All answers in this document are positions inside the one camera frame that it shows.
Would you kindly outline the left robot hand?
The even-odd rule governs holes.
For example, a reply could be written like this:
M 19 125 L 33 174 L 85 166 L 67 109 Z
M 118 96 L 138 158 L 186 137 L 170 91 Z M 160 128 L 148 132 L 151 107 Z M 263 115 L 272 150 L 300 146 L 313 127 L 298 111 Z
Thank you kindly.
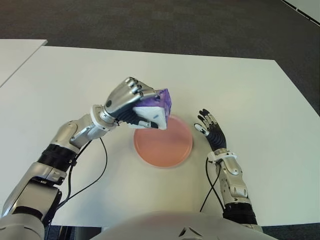
M 134 77 L 128 77 L 110 93 L 103 106 L 104 112 L 117 122 L 157 129 L 157 123 L 138 116 L 133 108 L 143 100 L 158 96 L 152 87 Z

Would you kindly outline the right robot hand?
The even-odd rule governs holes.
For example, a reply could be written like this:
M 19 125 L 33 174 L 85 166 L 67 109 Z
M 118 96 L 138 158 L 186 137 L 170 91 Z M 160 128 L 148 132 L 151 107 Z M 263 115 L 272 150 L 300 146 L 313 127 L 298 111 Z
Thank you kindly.
M 215 117 L 206 109 L 199 111 L 197 118 L 203 123 L 194 124 L 194 128 L 207 139 L 212 151 L 227 148 L 226 137 Z

